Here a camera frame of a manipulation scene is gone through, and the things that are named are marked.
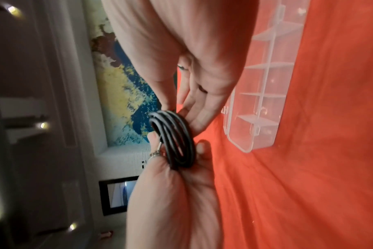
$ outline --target wire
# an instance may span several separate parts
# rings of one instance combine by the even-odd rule
[[[171,169],[190,168],[195,162],[196,147],[187,121],[172,111],[157,111],[148,115],[155,132],[164,144]]]

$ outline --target human hand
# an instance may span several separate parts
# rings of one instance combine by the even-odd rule
[[[151,132],[148,140],[154,152],[159,137]],[[127,249],[221,248],[210,143],[200,141],[196,154],[191,168],[178,171],[162,156],[148,161],[128,203]]]
[[[182,113],[193,135],[204,131],[240,78],[258,0],[102,2],[119,43],[162,109],[184,104]],[[187,70],[176,96],[173,75],[178,62]]]

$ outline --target clear plastic box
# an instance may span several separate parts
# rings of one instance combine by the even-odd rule
[[[261,0],[241,78],[222,109],[223,129],[241,151],[271,146],[277,134],[309,0]]]

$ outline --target coiled cable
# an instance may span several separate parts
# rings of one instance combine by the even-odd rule
[[[195,162],[196,147],[187,121],[172,111],[157,111],[148,115],[149,122],[160,136],[171,169],[190,168]]]

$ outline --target red cloth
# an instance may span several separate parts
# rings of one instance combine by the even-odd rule
[[[224,247],[373,248],[373,0],[312,0],[274,146],[212,144]]]

